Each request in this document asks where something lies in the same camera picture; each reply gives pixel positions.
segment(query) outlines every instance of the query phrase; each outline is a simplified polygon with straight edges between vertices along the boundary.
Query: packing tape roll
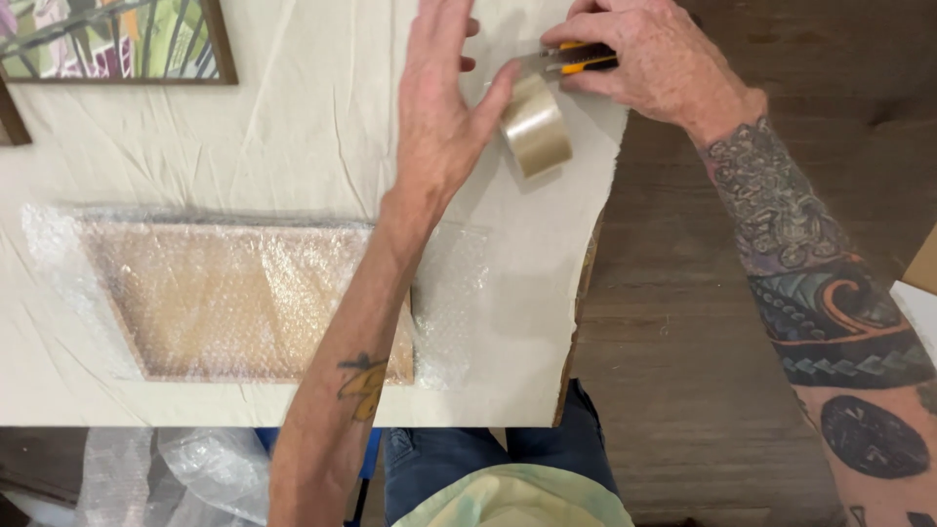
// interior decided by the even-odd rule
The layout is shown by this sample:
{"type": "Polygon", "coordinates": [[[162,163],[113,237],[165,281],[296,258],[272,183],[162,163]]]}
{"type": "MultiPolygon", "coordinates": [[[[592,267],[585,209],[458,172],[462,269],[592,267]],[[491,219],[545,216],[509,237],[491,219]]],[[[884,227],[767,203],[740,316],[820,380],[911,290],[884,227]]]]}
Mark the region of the packing tape roll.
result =
{"type": "Polygon", "coordinates": [[[525,177],[547,172],[573,158],[563,115],[537,73],[527,72],[514,81],[511,103],[501,115],[501,132],[525,177]]]}

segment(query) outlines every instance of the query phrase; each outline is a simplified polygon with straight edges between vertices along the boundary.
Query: jeans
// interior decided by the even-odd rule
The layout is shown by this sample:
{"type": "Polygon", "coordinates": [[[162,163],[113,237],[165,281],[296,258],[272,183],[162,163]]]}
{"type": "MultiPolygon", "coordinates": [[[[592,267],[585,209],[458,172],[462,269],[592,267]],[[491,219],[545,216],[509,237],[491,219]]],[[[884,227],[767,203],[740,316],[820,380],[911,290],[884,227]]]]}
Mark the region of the jeans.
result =
{"type": "Polygon", "coordinates": [[[506,451],[488,429],[386,429],[385,524],[464,476],[505,463],[567,470],[618,494],[599,415],[578,379],[570,379],[564,405],[554,429],[506,429],[506,451]]]}

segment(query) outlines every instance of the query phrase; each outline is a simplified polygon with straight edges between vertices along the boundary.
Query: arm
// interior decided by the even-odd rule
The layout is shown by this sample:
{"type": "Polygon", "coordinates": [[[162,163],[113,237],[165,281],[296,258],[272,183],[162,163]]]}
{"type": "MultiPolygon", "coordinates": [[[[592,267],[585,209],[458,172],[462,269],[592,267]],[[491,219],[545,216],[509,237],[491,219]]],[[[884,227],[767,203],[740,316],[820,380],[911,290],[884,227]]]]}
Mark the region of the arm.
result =
{"type": "Polygon", "coordinates": [[[400,82],[397,180],[364,257],[280,431],[270,473],[272,527],[340,525],[377,411],[397,317],[429,234],[474,167],[511,99],[516,64],[483,101],[459,94],[470,0],[423,0],[400,82]]]}
{"type": "Polygon", "coordinates": [[[579,0],[543,40],[618,50],[617,70],[579,73],[565,86],[679,125],[699,148],[851,524],[934,526],[934,366],[771,129],[765,95],[669,0],[579,0]]]}

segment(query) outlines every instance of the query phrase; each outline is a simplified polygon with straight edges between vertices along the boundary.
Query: person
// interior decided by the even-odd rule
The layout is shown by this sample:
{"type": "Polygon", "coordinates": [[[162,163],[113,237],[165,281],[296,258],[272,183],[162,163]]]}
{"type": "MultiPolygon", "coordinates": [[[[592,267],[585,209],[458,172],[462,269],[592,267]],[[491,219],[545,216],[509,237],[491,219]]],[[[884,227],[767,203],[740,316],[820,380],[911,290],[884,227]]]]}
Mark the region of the person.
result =
{"type": "MultiPolygon", "coordinates": [[[[470,0],[421,0],[400,81],[397,179],[367,252],[300,384],[274,452],[272,527],[337,525],[375,412],[348,383],[386,368],[404,294],[433,226],[466,181],[511,96],[518,65],[467,108],[457,77],[470,0]]],[[[847,519],[934,526],[937,384],[915,331],[856,255],[746,86],[670,0],[576,0],[543,44],[604,42],[610,71],[562,81],[686,130],[736,225],[755,304],[822,439],[847,519]]],[[[573,382],[557,429],[385,432],[386,522],[410,525],[631,525],[602,429],[573,382]]]]}

